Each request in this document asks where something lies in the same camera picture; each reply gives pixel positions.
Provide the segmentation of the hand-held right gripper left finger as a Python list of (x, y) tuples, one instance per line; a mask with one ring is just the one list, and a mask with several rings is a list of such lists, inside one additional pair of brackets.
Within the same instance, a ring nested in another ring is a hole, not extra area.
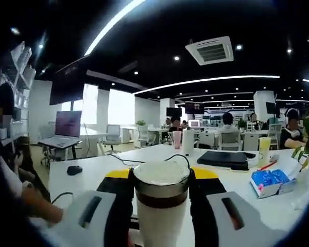
[(96, 191), (75, 197), (53, 227), (68, 246), (129, 246), (133, 213), (133, 170), (109, 172)]

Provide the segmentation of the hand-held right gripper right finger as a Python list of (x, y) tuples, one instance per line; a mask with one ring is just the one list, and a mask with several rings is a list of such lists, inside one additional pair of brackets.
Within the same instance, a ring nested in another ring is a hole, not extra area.
[(260, 213), (235, 192), (227, 192), (218, 176), (194, 167), (189, 175), (190, 213), (195, 246), (273, 246), (276, 232)]

